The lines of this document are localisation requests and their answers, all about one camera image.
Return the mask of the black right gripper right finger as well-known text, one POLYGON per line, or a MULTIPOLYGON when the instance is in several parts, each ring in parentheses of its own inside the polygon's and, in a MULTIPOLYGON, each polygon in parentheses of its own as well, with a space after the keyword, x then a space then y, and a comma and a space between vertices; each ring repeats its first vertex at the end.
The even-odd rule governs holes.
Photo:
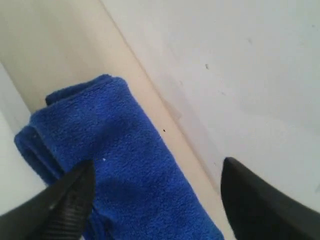
POLYGON ((223 161, 220 192, 237 240, 318 240, 320 214, 283 194, 233 157, 223 161))

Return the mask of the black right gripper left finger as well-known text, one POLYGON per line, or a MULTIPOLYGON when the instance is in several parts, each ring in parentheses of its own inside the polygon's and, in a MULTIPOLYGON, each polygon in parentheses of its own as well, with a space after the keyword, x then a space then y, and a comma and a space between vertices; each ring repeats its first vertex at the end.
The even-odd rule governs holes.
POLYGON ((93 208, 95 169, 78 163, 38 195, 0 217, 2 240, 79 240, 93 208))

